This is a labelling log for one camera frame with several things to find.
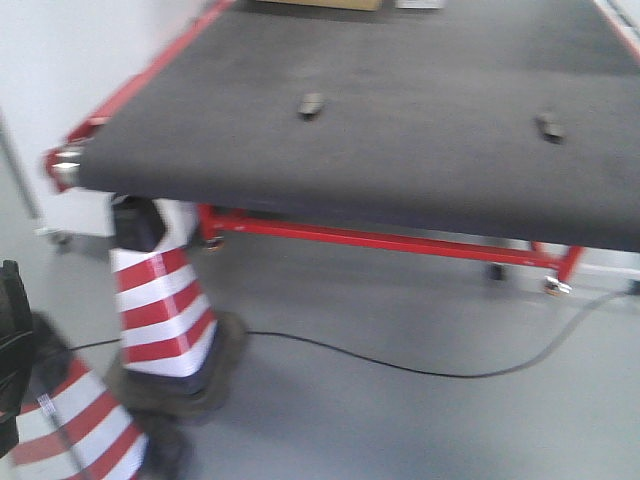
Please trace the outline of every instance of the small black object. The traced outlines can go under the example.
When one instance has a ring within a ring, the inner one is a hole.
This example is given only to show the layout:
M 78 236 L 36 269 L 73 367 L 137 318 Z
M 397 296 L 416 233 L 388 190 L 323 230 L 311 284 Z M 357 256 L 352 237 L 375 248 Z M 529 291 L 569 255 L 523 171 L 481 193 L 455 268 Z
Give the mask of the small black object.
M 631 280 L 629 295 L 640 296 L 640 280 Z
M 324 106 L 324 97 L 321 93 L 307 93 L 302 98 L 302 103 L 298 108 L 298 113 L 302 115 L 305 120 L 311 120 L 314 118 L 322 107 Z
M 551 112 L 541 113 L 536 117 L 536 124 L 542 138 L 547 142 L 556 144 L 564 142 L 564 127 L 555 114 Z
M 499 263 L 492 263 L 488 268 L 488 275 L 491 280 L 504 281 L 507 278 L 504 265 Z
M 167 233 L 167 227 L 153 200 L 114 195 L 111 210 L 118 248 L 152 252 Z

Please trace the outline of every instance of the black cable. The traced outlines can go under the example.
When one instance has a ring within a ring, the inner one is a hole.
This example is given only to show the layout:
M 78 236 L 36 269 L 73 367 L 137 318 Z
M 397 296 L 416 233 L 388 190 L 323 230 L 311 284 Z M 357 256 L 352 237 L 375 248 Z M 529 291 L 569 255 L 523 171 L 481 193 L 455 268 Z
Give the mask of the black cable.
M 567 322 L 567 324 L 560 331 L 560 333 L 553 340 L 551 340 L 551 342 L 540 353 L 538 353 L 535 357 L 531 358 L 530 360 L 527 360 L 526 362 L 520 363 L 518 365 L 514 365 L 513 367 L 503 368 L 500 370 L 495 370 L 493 372 L 475 373 L 475 374 L 469 374 L 469 375 L 457 374 L 457 373 L 432 372 L 429 370 L 420 370 L 417 368 L 404 367 L 402 365 L 397 365 L 395 363 L 385 362 L 383 360 L 378 360 L 376 358 L 368 357 L 366 355 L 360 355 L 359 353 L 350 352 L 349 350 L 345 350 L 344 348 L 336 347 L 335 345 L 330 345 L 328 343 L 320 342 L 318 340 L 299 337 L 297 335 L 291 335 L 288 333 L 257 331 L 257 330 L 250 330 L 247 333 L 249 335 L 285 338 L 287 340 L 295 340 L 298 342 L 308 343 L 311 345 L 315 345 L 317 347 L 322 347 L 328 350 L 332 350 L 334 352 L 342 353 L 343 355 L 347 355 L 349 357 L 358 358 L 360 360 L 365 360 L 370 363 L 375 363 L 376 365 L 382 365 L 385 367 L 394 368 L 396 370 L 401 370 L 403 372 L 416 373 L 419 375 L 428 375 L 432 377 L 441 377 L 441 378 L 477 380 L 480 378 L 491 378 L 491 377 L 500 377 L 504 375 L 509 375 L 511 373 L 521 372 L 523 370 L 527 370 L 531 367 L 538 365 L 539 363 L 549 358 L 556 350 L 558 350 L 558 348 L 567 340 L 567 338 L 569 338 L 569 336 L 576 330 L 576 328 L 578 328 L 580 323 L 582 323 L 582 321 L 584 321 L 594 311 L 601 308 L 603 305 L 607 304 L 611 300 L 624 297 L 626 295 L 628 295 L 626 292 L 608 293 L 606 295 L 603 295 L 589 302 L 582 309 L 580 309 L 580 311 L 578 311 L 578 313 L 574 315 L 573 318 L 569 320 L 569 322 Z
M 100 347 L 102 345 L 109 345 L 111 343 L 119 342 L 119 338 L 112 338 L 111 340 L 103 340 L 102 342 L 85 343 L 84 345 L 78 345 L 77 347 L 71 347 L 69 350 L 75 352 L 76 350 L 84 350 L 85 348 Z

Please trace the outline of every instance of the cardboard box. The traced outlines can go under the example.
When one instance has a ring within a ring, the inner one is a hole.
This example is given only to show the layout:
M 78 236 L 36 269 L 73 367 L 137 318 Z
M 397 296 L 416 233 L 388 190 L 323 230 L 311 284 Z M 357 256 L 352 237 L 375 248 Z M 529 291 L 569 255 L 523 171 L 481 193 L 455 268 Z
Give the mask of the cardboard box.
M 345 8 L 348 10 L 374 11 L 380 8 L 382 0 L 260 0 L 261 2 L 289 3 L 314 7 Z

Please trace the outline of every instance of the cone base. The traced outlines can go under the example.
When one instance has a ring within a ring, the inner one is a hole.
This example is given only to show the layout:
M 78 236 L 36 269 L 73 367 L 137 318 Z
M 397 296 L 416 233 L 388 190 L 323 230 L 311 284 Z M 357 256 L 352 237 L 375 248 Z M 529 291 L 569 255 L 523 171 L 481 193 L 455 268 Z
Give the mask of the cone base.
M 116 355 L 105 383 L 122 405 L 130 410 L 194 417 L 222 406 L 229 393 L 233 369 L 246 344 L 244 323 L 234 314 L 216 312 L 218 325 L 211 348 L 198 372 L 203 387 L 195 393 L 176 391 L 167 377 L 130 375 Z

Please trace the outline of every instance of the white wall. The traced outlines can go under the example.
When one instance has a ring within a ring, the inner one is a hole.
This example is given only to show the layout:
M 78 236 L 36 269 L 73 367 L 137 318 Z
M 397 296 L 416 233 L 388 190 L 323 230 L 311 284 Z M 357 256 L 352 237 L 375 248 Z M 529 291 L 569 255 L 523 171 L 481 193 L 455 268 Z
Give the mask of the white wall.
M 147 65 L 205 3 L 0 2 L 0 109 L 46 226 L 110 234 L 106 194 L 75 189 L 57 195 L 43 173 L 42 153 L 60 145 L 87 114 Z

